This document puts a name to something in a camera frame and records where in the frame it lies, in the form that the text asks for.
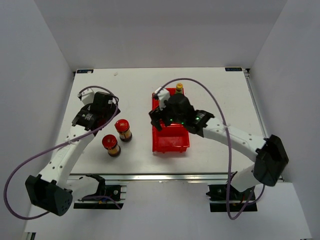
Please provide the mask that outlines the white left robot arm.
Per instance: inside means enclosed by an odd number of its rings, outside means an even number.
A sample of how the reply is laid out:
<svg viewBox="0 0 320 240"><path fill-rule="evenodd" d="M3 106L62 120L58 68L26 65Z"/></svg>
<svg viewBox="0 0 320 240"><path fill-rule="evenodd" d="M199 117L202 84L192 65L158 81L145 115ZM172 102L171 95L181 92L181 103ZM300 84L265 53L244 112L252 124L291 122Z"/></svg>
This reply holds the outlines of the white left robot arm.
<svg viewBox="0 0 320 240"><path fill-rule="evenodd" d="M69 182L69 175L88 144L101 127L120 113L116 98L107 92L96 92L71 123L67 145L59 147L50 162L37 176L25 181L31 203L57 216L64 215L74 201L85 197L99 200L105 196L105 180L97 174L86 174Z"/></svg>

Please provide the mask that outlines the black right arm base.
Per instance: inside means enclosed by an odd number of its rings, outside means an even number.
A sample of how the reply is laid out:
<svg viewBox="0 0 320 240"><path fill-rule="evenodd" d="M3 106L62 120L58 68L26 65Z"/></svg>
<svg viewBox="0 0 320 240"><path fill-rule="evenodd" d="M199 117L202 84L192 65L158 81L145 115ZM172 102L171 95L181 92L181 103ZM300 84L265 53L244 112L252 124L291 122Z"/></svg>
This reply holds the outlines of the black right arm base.
<svg viewBox="0 0 320 240"><path fill-rule="evenodd" d="M236 213L241 210L245 202L249 199L252 188L244 192L238 192L232 186L229 194L229 209L231 213ZM206 196L209 200L211 213L227 213L227 185L226 184L210 184ZM255 203L256 195L253 193L248 205L243 210L244 212L257 212L258 207Z"/></svg>

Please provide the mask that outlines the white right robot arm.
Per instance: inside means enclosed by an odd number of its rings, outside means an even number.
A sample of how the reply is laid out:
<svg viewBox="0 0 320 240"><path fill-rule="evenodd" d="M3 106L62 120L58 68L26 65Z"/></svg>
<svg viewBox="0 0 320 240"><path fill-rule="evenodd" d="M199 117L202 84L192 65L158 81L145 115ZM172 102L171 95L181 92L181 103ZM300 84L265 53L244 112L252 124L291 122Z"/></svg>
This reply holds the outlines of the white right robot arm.
<svg viewBox="0 0 320 240"><path fill-rule="evenodd" d="M212 113L194 109L189 99L181 93L171 95L162 89L160 93L153 93L152 97L158 106L149 112L149 116L158 131L172 124L181 124L189 133L230 146L253 162L237 172L225 187L226 195L233 200L256 185L275 186L289 163L284 145L276 135L264 138L227 127Z"/></svg>

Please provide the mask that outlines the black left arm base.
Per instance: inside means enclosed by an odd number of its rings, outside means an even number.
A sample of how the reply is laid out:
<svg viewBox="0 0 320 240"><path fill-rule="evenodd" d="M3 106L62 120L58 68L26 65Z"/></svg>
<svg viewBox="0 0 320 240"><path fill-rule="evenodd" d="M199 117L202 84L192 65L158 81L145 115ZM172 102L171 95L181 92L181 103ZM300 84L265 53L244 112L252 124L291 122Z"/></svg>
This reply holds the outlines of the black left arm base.
<svg viewBox="0 0 320 240"><path fill-rule="evenodd" d="M106 180L100 193L91 194L73 204L76 210L121 210L127 195L127 182Z"/></svg>

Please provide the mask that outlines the green-label red sauce bottle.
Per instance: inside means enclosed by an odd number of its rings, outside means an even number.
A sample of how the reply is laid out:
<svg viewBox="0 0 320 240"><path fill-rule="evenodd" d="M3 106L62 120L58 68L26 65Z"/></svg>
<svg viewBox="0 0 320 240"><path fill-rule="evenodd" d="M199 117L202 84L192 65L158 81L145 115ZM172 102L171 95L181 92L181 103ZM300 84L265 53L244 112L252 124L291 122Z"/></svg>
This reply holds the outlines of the green-label red sauce bottle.
<svg viewBox="0 0 320 240"><path fill-rule="evenodd" d="M183 94L184 93L184 86L181 82L176 84L175 87L175 94Z"/></svg>

